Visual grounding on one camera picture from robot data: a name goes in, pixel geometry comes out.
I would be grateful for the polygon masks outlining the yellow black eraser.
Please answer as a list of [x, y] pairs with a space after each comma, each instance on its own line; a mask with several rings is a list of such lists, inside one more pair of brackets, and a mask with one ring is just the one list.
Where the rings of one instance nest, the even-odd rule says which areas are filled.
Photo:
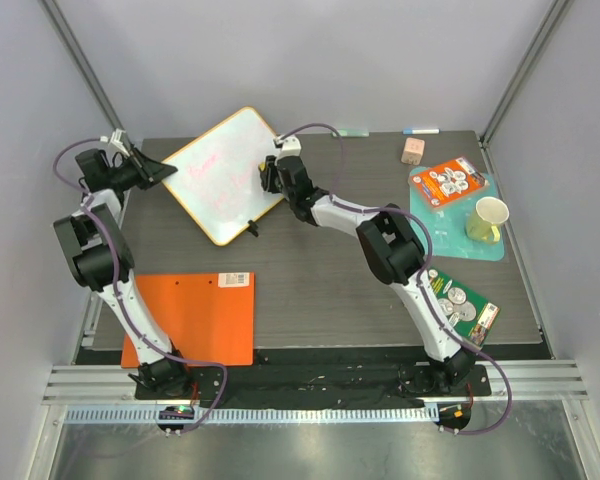
[[268, 155], [265, 160], [258, 165], [260, 185], [264, 192], [278, 194], [280, 192], [277, 185], [278, 170], [276, 167], [276, 157]]

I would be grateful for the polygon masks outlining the yellow framed whiteboard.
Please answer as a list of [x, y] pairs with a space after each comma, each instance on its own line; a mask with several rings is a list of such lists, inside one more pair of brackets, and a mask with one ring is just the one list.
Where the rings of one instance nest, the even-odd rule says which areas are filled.
[[164, 186], [213, 244], [229, 244], [283, 200], [262, 189], [258, 169], [275, 137], [243, 107], [162, 161], [177, 169]]

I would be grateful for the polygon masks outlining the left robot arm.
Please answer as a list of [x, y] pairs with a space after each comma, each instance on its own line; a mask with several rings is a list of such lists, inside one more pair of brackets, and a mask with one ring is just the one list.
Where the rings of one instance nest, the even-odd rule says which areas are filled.
[[109, 306], [131, 340], [139, 362], [129, 377], [144, 393], [180, 399], [193, 385], [193, 375], [170, 337], [156, 323], [136, 284], [135, 261], [118, 225], [125, 193], [147, 190], [177, 172], [152, 160], [134, 145], [121, 147], [119, 164], [105, 150], [92, 148], [76, 156], [82, 177], [72, 182], [81, 193], [79, 210], [53, 223], [68, 268], [78, 285]]

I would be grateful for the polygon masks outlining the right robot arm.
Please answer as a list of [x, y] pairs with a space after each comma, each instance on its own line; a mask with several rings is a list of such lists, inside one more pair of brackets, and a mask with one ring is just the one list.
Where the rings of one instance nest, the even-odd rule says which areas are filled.
[[298, 156], [268, 156], [259, 167], [261, 185], [280, 193], [295, 217], [315, 227], [356, 238], [373, 276], [400, 298], [415, 324], [437, 391], [452, 395], [463, 388], [477, 349], [453, 331], [426, 275], [429, 253], [397, 206], [365, 207], [345, 202], [313, 184]]

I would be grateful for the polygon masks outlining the green marker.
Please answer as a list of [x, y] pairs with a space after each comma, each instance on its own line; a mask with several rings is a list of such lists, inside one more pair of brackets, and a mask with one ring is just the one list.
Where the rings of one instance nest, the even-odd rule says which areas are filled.
[[369, 132], [366, 130], [338, 129], [335, 133], [333, 133], [333, 136], [340, 136], [343, 138], [367, 138], [369, 136]]

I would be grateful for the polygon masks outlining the pink cube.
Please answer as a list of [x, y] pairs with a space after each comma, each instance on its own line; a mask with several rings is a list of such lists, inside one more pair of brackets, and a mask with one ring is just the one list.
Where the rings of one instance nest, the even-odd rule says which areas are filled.
[[405, 140], [401, 162], [409, 165], [419, 165], [425, 150], [425, 141], [407, 137]]

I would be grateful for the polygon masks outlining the blue white marker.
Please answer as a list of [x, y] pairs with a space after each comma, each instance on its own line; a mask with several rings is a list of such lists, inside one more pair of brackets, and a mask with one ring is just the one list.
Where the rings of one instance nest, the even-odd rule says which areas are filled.
[[402, 131], [404, 135], [436, 135], [440, 133], [440, 129], [431, 128], [431, 129], [404, 129]]

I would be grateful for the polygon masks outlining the orange toy box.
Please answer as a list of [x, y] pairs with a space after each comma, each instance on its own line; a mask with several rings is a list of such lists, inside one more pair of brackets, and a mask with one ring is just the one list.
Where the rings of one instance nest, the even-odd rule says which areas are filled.
[[419, 172], [413, 171], [409, 182], [432, 210], [450, 206], [490, 186], [487, 177], [466, 157], [448, 160]]

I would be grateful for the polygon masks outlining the orange plastic board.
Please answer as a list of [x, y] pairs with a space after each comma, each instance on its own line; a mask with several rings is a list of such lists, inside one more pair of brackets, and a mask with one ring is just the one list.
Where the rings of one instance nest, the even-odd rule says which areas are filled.
[[138, 275], [136, 284], [183, 357], [226, 366], [253, 363], [253, 272]]

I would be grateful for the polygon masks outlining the teal silicone mat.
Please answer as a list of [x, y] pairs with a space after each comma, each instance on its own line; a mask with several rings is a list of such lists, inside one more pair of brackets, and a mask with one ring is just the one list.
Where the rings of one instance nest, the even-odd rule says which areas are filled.
[[465, 232], [466, 222], [476, 202], [485, 196], [498, 198], [493, 177], [484, 173], [489, 186], [471, 197], [466, 197], [443, 209], [433, 211], [422, 196], [410, 186], [409, 211], [426, 227], [433, 242], [436, 257], [452, 257], [467, 260], [501, 261], [505, 257], [504, 240], [486, 244], [471, 240]]

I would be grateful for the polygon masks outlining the yellow-green paper cup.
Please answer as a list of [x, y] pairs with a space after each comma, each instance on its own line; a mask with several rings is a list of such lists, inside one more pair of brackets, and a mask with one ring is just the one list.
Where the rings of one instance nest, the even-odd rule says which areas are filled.
[[476, 202], [465, 232], [474, 241], [494, 245], [500, 242], [501, 227], [508, 219], [508, 206], [499, 198], [486, 196]]

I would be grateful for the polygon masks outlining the green packaged book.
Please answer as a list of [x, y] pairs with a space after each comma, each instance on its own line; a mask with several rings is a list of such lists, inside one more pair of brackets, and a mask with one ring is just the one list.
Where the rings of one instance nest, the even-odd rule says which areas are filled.
[[501, 312], [500, 307], [441, 270], [430, 268], [428, 278], [455, 332], [481, 349]]

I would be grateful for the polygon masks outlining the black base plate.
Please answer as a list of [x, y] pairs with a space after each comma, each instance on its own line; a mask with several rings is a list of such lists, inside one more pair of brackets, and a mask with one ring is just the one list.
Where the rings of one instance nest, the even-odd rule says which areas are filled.
[[492, 392], [484, 366], [461, 363], [457, 374], [437, 373], [416, 347], [258, 349], [249, 366], [193, 367], [185, 386], [160, 393], [134, 382], [135, 369], [120, 367], [120, 357], [89, 353], [76, 368], [93, 371], [100, 384], [122, 382], [137, 400], [173, 400], [183, 392], [204, 406], [219, 397], [223, 408], [354, 408]]

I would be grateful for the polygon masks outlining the aluminium frame rail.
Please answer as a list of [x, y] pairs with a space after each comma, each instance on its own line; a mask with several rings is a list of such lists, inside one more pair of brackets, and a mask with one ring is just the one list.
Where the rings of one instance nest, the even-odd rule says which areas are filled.
[[583, 400], [587, 388], [573, 360], [511, 360], [498, 365], [515, 401]]

